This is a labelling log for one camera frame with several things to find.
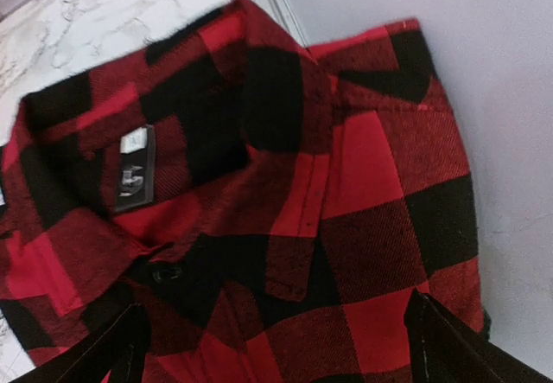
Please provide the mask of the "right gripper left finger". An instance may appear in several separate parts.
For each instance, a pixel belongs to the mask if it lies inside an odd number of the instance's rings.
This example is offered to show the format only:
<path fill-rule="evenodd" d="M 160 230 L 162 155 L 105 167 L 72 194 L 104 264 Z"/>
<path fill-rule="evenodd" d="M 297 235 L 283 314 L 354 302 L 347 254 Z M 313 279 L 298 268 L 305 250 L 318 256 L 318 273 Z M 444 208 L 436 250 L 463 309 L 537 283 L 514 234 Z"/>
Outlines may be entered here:
<path fill-rule="evenodd" d="M 64 354 L 24 374 L 21 382 L 140 382 L 150 347 L 146 309 L 133 304 Z"/>

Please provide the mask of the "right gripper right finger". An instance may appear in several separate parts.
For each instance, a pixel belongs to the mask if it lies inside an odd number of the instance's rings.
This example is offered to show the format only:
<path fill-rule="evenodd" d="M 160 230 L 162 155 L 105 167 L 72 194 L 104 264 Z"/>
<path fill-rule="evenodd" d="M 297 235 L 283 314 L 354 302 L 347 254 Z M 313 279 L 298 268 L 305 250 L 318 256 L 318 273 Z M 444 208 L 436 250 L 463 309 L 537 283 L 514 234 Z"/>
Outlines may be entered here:
<path fill-rule="evenodd" d="M 429 294 L 412 291 L 404 324 L 415 382 L 551 382 L 474 332 Z"/>

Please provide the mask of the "red black plaid shirt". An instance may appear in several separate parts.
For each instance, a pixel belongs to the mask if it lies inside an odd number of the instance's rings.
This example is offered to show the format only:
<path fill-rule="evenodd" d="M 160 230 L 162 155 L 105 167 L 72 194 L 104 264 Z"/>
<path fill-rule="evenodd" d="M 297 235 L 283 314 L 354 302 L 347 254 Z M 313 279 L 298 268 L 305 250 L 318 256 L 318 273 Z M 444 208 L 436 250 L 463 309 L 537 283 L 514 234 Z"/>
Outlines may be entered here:
<path fill-rule="evenodd" d="M 487 325 L 414 19 L 303 48 L 234 0 L 24 96 L 1 189 L 1 311 L 36 366 L 133 303 L 147 382 L 408 382 L 413 290 Z"/>

